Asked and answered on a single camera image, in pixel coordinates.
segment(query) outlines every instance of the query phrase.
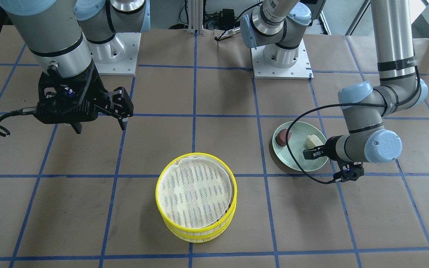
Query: metal base plate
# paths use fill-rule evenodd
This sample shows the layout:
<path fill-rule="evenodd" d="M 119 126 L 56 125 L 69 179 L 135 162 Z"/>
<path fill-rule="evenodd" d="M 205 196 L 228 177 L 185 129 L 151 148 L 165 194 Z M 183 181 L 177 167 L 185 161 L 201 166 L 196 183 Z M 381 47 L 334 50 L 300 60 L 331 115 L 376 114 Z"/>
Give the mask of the metal base plate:
<path fill-rule="evenodd" d="M 126 45 L 126 57 L 116 63 L 98 63 L 97 71 L 100 75 L 135 75 L 137 66 L 138 48 L 140 47 L 141 33 L 124 32 L 118 33 Z"/>
<path fill-rule="evenodd" d="M 251 49 L 254 78 L 306 80 L 314 77 L 304 40 L 299 44 L 298 61 L 291 68 L 277 68 L 266 62 L 263 58 L 263 49 L 264 46 Z"/>

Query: yellow steamer basket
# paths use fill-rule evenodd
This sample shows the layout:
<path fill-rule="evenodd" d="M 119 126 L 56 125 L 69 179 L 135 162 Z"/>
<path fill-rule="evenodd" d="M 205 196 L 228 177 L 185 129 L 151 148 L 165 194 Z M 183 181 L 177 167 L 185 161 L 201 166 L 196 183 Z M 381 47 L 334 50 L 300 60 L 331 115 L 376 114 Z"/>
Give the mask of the yellow steamer basket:
<path fill-rule="evenodd" d="M 177 237 L 202 243 L 218 237 L 236 210 L 235 176 L 216 156 L 184 154 L 162 171 L 155 189 L 158 210 Z"/>

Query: brown food item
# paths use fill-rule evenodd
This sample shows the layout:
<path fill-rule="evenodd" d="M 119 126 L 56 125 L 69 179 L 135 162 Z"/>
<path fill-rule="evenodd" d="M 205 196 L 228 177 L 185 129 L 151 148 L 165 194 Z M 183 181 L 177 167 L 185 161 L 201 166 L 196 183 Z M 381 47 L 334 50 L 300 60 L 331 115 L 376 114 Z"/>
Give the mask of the brown food item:
<path fill-rule="evenodd" d="M 276 136 L 276 143 L 281 147 L 286 146 L 286 132 L 287 132 L 287 129 L 283 129 Z M 291 135 L 292 135 L 292 133 L 289 132 L 289 134 L 287 136 L 288 141 L 289 141 L 289 139 L 291 139 Z"/>

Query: barcode sticker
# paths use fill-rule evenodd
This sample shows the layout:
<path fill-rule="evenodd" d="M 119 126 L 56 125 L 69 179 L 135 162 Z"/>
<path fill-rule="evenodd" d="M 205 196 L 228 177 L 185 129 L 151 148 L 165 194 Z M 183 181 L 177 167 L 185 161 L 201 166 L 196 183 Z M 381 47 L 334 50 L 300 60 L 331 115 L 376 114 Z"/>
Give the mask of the barcode sticker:
<path fill-rule="evenodd" d="M 273 8 L 273 9 L 275 9 L 276 7 L 277 7 L 277 1 L 275 1 L 275 0 L 269 0 L 269 4 L 271 4 L 271 7 Z"/>

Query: screw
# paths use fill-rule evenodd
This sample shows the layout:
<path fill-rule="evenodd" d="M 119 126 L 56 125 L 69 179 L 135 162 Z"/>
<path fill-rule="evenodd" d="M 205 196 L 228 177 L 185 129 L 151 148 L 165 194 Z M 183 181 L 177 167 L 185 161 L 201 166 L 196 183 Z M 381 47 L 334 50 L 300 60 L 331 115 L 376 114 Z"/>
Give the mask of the screw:
<path fill-rule="evenodd" d="M 50 66 L 56 66 L 57 68 L 59 67 L 59 63 L 57 61 L 51 61 L 49 62 Z"/>

